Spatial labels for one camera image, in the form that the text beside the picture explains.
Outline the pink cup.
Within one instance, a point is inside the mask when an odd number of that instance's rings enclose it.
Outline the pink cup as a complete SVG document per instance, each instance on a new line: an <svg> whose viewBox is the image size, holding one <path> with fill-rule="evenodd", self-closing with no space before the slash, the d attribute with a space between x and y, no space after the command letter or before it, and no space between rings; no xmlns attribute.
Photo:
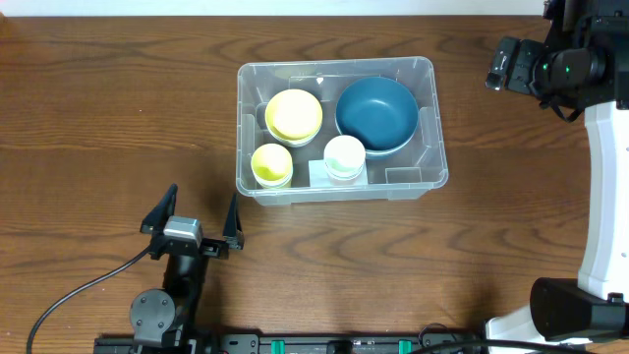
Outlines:
<svg viewBox="0 0 629 354"><path fill-rule="evenodd" d="M328 180L332 186L341 186L341 187L355 186L355 185L361 186L365 184L365 182L363 181L363 178L360 175L354 176L352 178L338 178L337 176L329 175Z"/></svg>

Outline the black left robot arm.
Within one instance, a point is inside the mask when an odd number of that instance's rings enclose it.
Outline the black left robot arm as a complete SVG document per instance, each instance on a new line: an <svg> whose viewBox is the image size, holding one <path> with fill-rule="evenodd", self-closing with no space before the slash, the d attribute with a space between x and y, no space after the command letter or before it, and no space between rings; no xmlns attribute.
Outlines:
<svg viewBox="0 0 629 354"><path fill-rule="evenodd" d="M141 223L141 233L150 236L147 253L153 260L166 256L168 261L162 286L142 292L132 302L132 353L201 353L204 339L195 320L208 262L244 249L236 195L222 237L211 239L203 236L198 220L175 214L177 192L178 186L171 185Z"/></svg>

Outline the green cup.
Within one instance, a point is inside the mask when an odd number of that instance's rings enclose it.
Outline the green cup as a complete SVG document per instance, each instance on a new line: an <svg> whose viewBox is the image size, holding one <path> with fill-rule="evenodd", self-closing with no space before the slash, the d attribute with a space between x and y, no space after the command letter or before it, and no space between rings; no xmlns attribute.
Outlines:
<svg viewBox="0 0 629 354"><path fill-rule="evenodd" d="M326 173L331 179L342 180L342 181L353 180L353 179L358 178L365 169L365 165L362 164L356 168L351 168L349 170L341 170L341 169L335 168L334 166L328 164L327 162L324 163L324 167L325 167Z"/></svg>

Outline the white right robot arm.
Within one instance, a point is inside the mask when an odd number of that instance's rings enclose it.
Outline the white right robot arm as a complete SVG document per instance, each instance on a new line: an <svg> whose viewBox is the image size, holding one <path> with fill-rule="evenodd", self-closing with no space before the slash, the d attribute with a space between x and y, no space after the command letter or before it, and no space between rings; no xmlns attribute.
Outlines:
<svg viewBox="0 0 629 354"><path fill-rule="evenodd" d="M591 182L584 256L574 278L537 279L527 305L484 325L491 353L571 349L628 337L628 3L549 0L542 42L503 37L489 89L584 120Z"/></svg>

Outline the blue bowl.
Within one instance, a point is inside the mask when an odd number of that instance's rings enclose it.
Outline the blue bowl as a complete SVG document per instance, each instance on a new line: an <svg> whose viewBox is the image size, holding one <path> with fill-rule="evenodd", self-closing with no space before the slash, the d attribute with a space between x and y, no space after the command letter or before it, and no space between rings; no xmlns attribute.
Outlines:
<svg viewBox="0 0 629 354"><path fill-rule="evenodd" d="M366 149L366 159L385 159L388 158L402 150L404 150L408 145L412 143L411 140L408 140L404 144L401 144L398 147L384 149L384 150L375 150L375 149Z"/></svg>
<svg viewBox="0 0 629 354"><path fill-rule="evenodd" d="M335 108L340 135L358 139L365 149L384 150L412 140L420 108L402 84L385 77L367 77L348 85Z"/></svg>

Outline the yellow bowl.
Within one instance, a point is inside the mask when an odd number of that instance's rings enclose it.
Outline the yellow bowl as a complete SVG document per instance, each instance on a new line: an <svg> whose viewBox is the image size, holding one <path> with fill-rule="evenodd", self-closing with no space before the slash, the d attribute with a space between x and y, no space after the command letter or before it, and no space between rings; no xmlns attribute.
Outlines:
<svg viewBox="0 0 629 354"><path fill-rule="evenodd" d="M264 120L268 130L286 141L310 138L322 125L323 112L318 99L297 88L285 89L267 104Z"/></svg>

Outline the light blue cup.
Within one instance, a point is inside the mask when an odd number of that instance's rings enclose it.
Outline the light blue cup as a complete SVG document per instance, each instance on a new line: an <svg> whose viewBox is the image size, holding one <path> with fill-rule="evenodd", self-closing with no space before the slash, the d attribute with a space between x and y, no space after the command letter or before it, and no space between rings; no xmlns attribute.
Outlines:
<svg viewBox="0 0 629 354"><path fill-rule="evenodd" d="M288 181L291 181L292 183L292 177L293 177L293 173L290 173L286 176L284 176L283 178L279 179L279 180L274 180L274 181L270 181L270 180L265 180L263 178L261 178L260 176L256 175L256 181L259 184L267 184L267 185L278 185L278 184L284 184Z"/></svg>

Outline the light grey small bowl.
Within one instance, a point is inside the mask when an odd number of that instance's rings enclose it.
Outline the light grey small bowl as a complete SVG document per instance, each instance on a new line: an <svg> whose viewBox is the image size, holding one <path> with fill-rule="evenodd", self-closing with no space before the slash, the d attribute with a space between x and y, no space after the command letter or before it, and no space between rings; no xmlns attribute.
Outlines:
<svg viewBox="0 0 629 354"><path fill-rule="evenodd" d="M276 140L278 141L280 144L289 147L289 148L301 148L306 146L307 144L309 144L317 135L317 132L303 138L303 139L299 139L299 140L288 140L285 138L280 137L278 134L276 134L274 131L272 130L268 130L268 133Z"/></svg>

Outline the cream cup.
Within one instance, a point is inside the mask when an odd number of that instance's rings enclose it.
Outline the cream cup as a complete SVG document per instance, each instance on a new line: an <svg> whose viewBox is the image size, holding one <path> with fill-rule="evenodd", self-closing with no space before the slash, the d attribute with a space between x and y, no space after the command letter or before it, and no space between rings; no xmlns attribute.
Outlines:
<svg viewBox="0 0 629 354"><path fill-rule="evenodd" d="M358 139L341 135L325 146L323 160L335 168L349 170L365 163L366 150Z"/></svg>

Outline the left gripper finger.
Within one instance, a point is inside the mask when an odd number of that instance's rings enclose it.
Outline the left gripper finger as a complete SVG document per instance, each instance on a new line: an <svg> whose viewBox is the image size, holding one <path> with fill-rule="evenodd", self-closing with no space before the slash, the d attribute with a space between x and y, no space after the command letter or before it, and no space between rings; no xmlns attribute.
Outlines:
<svg viewBox="0 0 629 354"><path fill-rule="evenodd" d="M178 186L172 184L160 202L147 214L141 223L143 234L162 233L168 219L174 215Z"/></svg>
<svg viewBox="0 0 629 354"><path fill-rule="evenodd" d="M222 235L228 247L234 250L243 250L245 236L238 209L238 194L234 193L230 202Z"/></svg>

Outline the yellow cup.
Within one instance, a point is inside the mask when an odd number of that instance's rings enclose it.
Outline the yellow cup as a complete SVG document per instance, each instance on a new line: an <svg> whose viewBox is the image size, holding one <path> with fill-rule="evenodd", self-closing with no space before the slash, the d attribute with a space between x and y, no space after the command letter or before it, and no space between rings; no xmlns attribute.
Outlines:
<svg viewBox="0 0 629 354"><path fill-rule="evenodd" d="M254 175L265 180L279 180L293 172L292 155L279 144L265 144L252 155L251 168Z"/></svg>
<svg viewBox="0 0 629 354"><path fill-rule="evenodd" d="M267 184L259 184L259 185L262 189L265 189L265 190L287 189L287 188L291 188L291 181L288 181L284 184L278 184L278 185L267 185Z"/></svg>

